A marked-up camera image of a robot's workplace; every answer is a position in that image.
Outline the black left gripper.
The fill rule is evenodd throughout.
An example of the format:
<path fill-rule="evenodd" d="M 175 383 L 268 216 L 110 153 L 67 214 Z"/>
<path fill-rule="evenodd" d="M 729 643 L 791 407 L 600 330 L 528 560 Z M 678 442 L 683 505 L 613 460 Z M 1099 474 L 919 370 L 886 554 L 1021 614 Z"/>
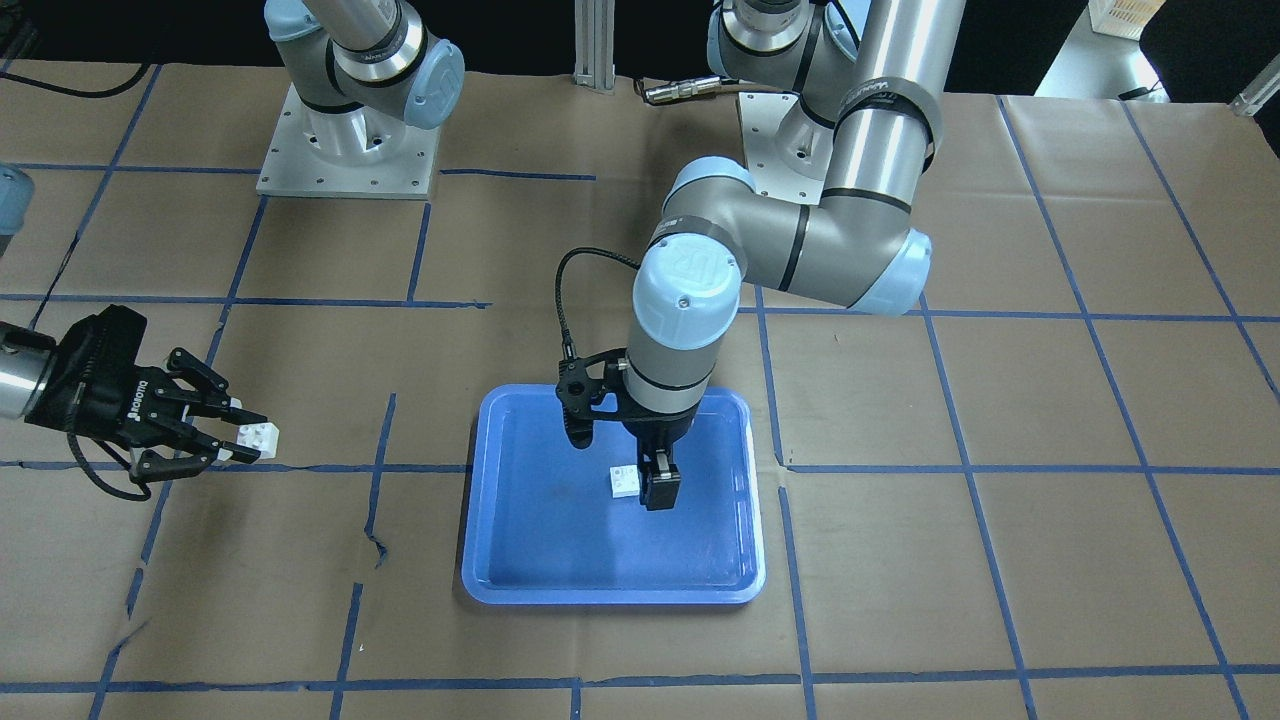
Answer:
<path fill-rule="evenodd" d="M 641 505 L 649 511 L 671 510 L 682 480 L 675 464 L 675 442 L 689 432 L 696 409 L 659 413 L 643 406 L 625 386 L 628 370 L 623 348 L 589 357 L 564 348 L 556 387 L 564 430 L 575 448 L 588 448 L 594 421 L 623 424 L 637 441 Z"/>

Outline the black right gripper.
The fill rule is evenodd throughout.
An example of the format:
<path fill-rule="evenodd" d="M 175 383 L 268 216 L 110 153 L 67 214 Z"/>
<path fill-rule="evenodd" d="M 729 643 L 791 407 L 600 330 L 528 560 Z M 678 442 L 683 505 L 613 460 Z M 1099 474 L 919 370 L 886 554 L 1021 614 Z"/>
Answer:
<path fill-rule="evenodd" d="M 220 441 L 187 423 L 215 418 L 232 425 L 268 423 L 230 397 L 228 380 L 186 348 L 166 364 L 137 366 L 147 320 L 110 305 L 72 325 L 61 340 L 26 332 L 26 423 L 61 432 L 79 469 L 96 486 L 81 448 L 93 441 L 134 486 L 196 477 L 212 464 L 252 464 L 262 452 Z"/>

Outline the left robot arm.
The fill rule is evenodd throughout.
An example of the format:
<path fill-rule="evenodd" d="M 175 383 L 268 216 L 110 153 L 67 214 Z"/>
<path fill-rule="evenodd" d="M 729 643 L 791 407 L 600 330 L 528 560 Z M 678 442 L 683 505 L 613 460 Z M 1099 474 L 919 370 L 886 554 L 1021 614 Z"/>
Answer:
<path fill-rule="evenodd" d="M 576 448 L 595 421 L 637 442 L 639 500 L 672 509 L 675 443 L 695 418 L 745 283 L 859 313 L 918 301 L 931 240 L 911 227 L 916 184 L 945 137 L 941 97 L 964 3 L 873 1 L 863 29 L 829 19 L 837 1 L 722 1 L 708 56 L 731 78 L 797 96 L 833 133 L 814 202 L 759 191 L 727 158 L 690 161 L 635 263 L 628 342 L 580 357 L 564 331 L 556 389 Z"/>

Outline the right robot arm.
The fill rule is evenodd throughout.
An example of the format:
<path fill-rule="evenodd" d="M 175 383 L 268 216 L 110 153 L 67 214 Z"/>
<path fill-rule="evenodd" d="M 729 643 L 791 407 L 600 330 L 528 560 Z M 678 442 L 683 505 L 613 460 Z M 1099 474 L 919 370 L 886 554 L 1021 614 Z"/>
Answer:
<path fill-rule="evenodd" d="M 406 1 L 269 1 L 264 18 L 291 88 L 264 159 L 265 196 L 421 199 L 463 54 Z M 136 361 L 147 327 L 110 305 L 60 340 L 6 323 L 1 411 L 61 433 L 104 492 L 145 501 L 155 483 L 276 455 L 279 429 L 186 348 Z"/>

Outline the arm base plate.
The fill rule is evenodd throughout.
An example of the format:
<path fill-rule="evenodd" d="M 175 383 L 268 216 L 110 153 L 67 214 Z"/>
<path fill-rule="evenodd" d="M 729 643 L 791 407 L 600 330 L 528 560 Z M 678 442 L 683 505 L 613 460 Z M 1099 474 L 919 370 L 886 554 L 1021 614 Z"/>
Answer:
<path fill-rule="evenodd" d="M 819 202 L 835 132 L 812 120 L 792 94 L 739 96 L 745 165 L 762 196 Z"/>
<path fill-rule="evenodd" d="M 360 108 L 326 114 L 288 88 L 256 190 L 314 199 L 428 199 L 442 131 Z"/>

